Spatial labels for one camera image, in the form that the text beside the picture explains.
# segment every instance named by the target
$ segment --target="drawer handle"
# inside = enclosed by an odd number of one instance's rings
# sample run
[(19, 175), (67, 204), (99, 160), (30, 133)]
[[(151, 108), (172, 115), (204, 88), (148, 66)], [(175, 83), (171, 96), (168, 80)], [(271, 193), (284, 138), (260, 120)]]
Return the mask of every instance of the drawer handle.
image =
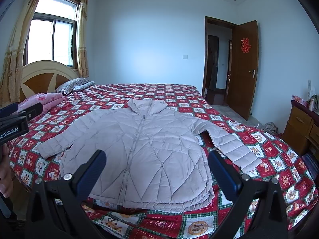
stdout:
[(301, 118), (296, 117), (296, 119), (301, 122), (302, 124), (304, 124), (303, 120)]

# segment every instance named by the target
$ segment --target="window frame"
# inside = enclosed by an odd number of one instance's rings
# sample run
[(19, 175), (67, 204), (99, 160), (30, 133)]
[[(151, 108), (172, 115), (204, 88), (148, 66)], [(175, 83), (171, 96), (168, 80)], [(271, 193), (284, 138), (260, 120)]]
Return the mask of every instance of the window frame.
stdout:
[[(74, 4), (77, 5), (76, 8), (76, 15), (78, 15), (78, 10), (79, 10), (79, 5), (80, 5), (80, 0), (67, 0), (70, 1)], [(78, 69), (77, 66), (77, 41), (76, 41), (76, 30), (77, 30), (77, 21), (76, 20), (71, 20), (67, 19), (64, 17), (52, 15), (52, 14), (46, 14), (46, 13), (34, 13), (32, 20), (41, 20), (41, 21), (49, 21), (53, 23), (53, 32), (52, 32), (52, 60), (54, 60), (54, 32), (55, 32), (55, 23), (56, 21), (58, 22), (64, 22), (68, 24), (72, 24), (72, 65), (69, 65), (68, 67), (70, 69)], [(29, 34), (30, 30), (28, 32), (28, 36), (26, 39), (26, 45), (24, 49), (24, 54), (23, 54), (23, 66), (25, 66), (28, 62), (28, 43), (29, 43)]]

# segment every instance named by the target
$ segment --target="red checkered bedspread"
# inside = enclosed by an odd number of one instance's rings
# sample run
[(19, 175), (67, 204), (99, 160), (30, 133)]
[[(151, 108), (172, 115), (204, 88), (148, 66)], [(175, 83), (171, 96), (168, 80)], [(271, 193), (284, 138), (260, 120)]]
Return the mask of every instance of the red checkered bedspread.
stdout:
[[(29, 123), (30, 132), (9, 143), (10, 165), (17, 178), (32, 187), (37, 177), (57, 180), (59, 163), (65, 152), (47, 160), (37, 151), (40, 143), (63, 132), (74, 120), (96, 109), (127, 107), (130, 98), (165, 100), (171, 109), (210, 120), (241, 140), (262, 159), (262, 164), (249, 172), (256, 180), (276, 177), (287, 204), (289, 229), (298, 223), (317, 202), (318, 191), (301, 158), (282, 140), (256, 128), (247, 127), (219, 114), (201, 97), (194, 86), (168, 84), (95, 85), (71, 93), (65, 101), (40, 120)], [(212, 141), (203, 133), (198, 136), (206, 154)], [(222, 222), (232, 206), (213, 177), (215, 198), (205, 208), (184, 213), (157, 210), (132, 210), (88, 199), (83, 209), (93, 222), (120, 238), (148, 239), (161, 235), (173, 238), (207, 238)], [(245, 233), (256, 208), (252, 202), (247, 217), (236, 237)]]

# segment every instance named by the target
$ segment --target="screw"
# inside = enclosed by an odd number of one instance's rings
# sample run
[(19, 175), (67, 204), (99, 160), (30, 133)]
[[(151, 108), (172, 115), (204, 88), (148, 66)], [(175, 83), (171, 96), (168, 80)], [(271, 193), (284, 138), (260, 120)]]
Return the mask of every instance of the screw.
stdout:
[(65, 175), (63, 176), (63, 179), (64, 179), (65, 181), (69, 181), (71, 178), (72, 178), (72, 174), (71, 174), (71, 173), (67, 173), (67, 174), (65, 174)]
[(272, 178), (272, 183), (273, 184), (278, 184), (278, 180), (276, 178)]
[(248, 181), (250, 179), (249, 175), (244, 173), (241, 175), (241, 178), (244, 180), (244, 181)]
[(41, 178), (37, 178), (37, 179), (35, 180), (35, 182), (36, 182), (36, 184), (40, 184), (40, 183), (42, 182), (42, 179), (41, 179)]

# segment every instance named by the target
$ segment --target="jacket collar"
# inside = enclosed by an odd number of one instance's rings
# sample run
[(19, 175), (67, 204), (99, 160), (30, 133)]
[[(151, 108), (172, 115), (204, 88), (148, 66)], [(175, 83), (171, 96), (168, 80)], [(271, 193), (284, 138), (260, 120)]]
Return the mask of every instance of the jacket collar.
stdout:
[(134, 111), (138, 115), (156, 114), (167, 107), (167, 103), (163, 100), (153, 101), (130, 99), (127, 102), (127, 105), (130, 107), (132, 111)]

